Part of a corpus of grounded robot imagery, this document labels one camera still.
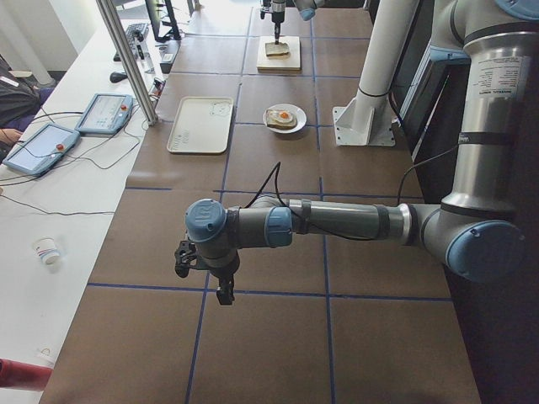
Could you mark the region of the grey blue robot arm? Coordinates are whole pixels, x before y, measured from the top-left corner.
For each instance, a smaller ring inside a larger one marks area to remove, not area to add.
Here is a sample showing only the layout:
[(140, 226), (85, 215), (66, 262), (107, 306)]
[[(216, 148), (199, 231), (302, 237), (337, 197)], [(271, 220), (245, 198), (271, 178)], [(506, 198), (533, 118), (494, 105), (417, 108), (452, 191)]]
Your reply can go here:
[(287, 246), (294, 234), (308, 233), (418, 245), (454, 274), (475, 282), (518, 268), (525, 237), (513, 223), (507, 188), (538, 55), (538, 4), (438, 1), (431, 53), (471, 61), (452, 190), (439, 204), (388, 207), (259, 194), (246, 207), (225, 208), (201, 199), (186, 211), (186, 239), (175, 253), (176, 274), (211, 273), (219, 281), (217, 299), (230, 305), (240, 249)]
[[(293, 0), (293, 5), (298, 10), (304, 21), (311, 19), (318, 8), (324, 4), (324, 0)], [(271, 15), (271, 20), (274, 24), (275, 44), (280, 43), (280, 28), (285, 21), (286, 15), (286, 0), (269, 0), (262, 2), (260, 18), (264, 18), (266, 14)]]

